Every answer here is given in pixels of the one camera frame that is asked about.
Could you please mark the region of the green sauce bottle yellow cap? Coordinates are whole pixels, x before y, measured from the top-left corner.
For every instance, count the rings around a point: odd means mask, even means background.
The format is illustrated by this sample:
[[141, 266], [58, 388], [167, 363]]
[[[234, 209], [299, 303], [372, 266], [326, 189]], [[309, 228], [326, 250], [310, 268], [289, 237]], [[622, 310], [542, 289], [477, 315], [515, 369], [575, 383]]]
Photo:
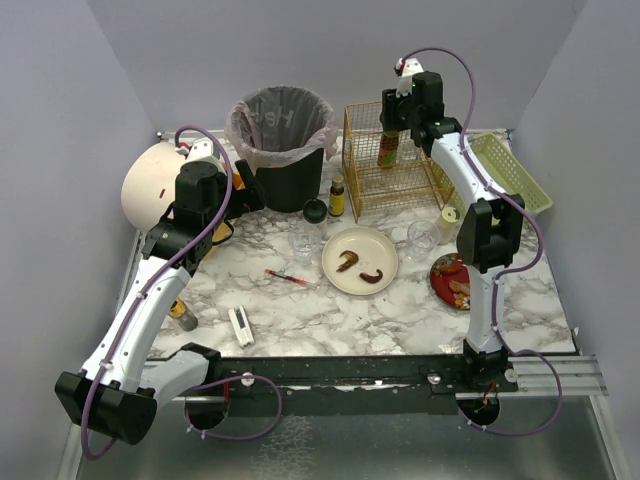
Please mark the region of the green sauce bottle yellow cap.
[[398, 146], [399, 132], [397, 130], [385, 130], [382, 132], [377, 159], [377, 164], [381, 168], [390, 168], [396, 164]]

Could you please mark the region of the small yellow label bottle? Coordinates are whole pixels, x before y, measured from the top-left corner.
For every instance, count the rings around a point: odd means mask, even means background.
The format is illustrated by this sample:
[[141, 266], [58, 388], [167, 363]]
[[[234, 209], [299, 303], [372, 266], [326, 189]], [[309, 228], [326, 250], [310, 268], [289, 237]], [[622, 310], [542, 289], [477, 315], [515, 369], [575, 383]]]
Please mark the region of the small yellow label bottle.
[[329, 214], [333, 217], [339, 217], [344, 214], [345, 210], [345, 181], [342, 174], [335, 174], [332, 178], [330, 197], [329, 197]]

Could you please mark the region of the amber spice jar grey lid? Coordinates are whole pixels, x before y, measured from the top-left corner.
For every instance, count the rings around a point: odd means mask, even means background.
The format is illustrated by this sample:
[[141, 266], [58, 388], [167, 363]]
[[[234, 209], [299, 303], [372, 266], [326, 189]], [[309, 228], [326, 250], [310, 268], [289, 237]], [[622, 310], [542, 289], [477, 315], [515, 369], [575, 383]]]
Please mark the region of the amber spice jar grey lid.
[[186, 332], [193, 331], [199, 324], [196, 315], [181, 298], [174, 301], [169, 309], [169, 316]]

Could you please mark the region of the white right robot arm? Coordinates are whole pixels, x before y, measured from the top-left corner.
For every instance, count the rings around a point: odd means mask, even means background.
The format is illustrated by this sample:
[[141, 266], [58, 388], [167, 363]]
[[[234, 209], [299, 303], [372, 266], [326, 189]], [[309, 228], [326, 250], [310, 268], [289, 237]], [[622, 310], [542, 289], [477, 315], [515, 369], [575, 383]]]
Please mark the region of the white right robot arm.
[[407, 131], [446, 174], [463, 201], [465, 215], [456, 248], [470, 279], [470, 323], [463, 342], [462, 378], [488, 382], [508, 368], [501, 335], [505, 281], [520, 246], [524, 201], [496, 184], [474, 154], [466, 129], [445, 114], [443, 81], [415, 59], [401, 59], [394, 89], [382, 96], [384, 130]]

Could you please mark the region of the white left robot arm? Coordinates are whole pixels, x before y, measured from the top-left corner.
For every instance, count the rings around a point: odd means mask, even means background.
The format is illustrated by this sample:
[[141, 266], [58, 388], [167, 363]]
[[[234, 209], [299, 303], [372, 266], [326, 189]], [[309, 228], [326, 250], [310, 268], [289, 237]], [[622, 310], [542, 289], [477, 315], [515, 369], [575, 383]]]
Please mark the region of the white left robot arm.
[[61, 373], [54, 386], [74, 424], [129, 445], [144, 438], [165, 404], [212, 378], [220, 355], [195, 344], [157, 371], [145, 363], [170, 308], [214, 246], [215, 228], [264, 206], [244, 160], [235, 164], [244, 183], [236, 188], [218, 141], [179, 143], [176, 151], [186, 160], [174, 199], [146, 235], [131, 288], [95, 351], [78, 372]]

